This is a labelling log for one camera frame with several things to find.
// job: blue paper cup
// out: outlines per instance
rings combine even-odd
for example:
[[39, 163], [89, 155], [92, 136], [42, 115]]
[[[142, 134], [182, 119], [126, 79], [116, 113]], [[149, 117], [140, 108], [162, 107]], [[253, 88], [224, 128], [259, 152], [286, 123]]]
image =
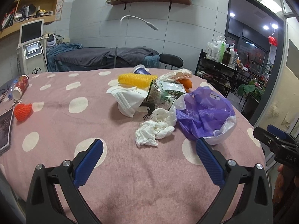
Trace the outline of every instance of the blue paper cup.
[[144, 65], [137, 65], [133, 69], [133, 73], [135, 74], [144, 74], [144, 75], [151, 75], [148, 71], [146, 71]]

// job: red lantern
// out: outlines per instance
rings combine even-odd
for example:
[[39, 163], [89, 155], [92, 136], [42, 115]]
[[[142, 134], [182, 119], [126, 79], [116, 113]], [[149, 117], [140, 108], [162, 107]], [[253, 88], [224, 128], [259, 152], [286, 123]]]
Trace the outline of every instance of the red lantern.
[[277, 39], [276, 38], [269, 36], [268, 39], [269, 39], [269, 44], [273, 44], [274, 46], [277, 47]]

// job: flower pot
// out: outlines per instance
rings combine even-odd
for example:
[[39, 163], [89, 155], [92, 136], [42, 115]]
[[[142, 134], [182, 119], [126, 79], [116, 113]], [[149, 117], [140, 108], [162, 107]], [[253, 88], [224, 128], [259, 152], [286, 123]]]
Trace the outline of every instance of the flower pot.
[[253, 113], [257, 109], [258, 105], [259, 102], [249, 94], [246, 102], [244, 103], [244, 107], [241, 114], [249, 121], [253, 116]]

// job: potted plant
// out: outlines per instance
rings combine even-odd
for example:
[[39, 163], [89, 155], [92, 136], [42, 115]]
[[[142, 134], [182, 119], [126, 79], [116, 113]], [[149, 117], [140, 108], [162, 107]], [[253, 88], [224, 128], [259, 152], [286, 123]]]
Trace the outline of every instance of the potted plant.
[[264, 89], [260, 87], [256, 79], [252, 79], [248, 85], [242, 84], [238, 87], [238, 94], [247, 96], [241, 114], [249, 121], [260, 103]]

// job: black chair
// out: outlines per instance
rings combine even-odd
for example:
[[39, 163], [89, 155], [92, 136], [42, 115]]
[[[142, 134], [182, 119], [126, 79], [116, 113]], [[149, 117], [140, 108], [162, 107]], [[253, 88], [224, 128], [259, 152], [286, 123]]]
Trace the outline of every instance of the black chair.
[[184, 64], [184, 61], [181, 58], [179, 58], [176, 55], [170, 55], [170, 54], [161, 54], [160, 62], [165, 64], [165, 69], [166, 69], [167, 65], [171, 65], [171, 70], [172, 70], [172, 67], [174, 67], [174, 66], [177, 68], [180, 68]]

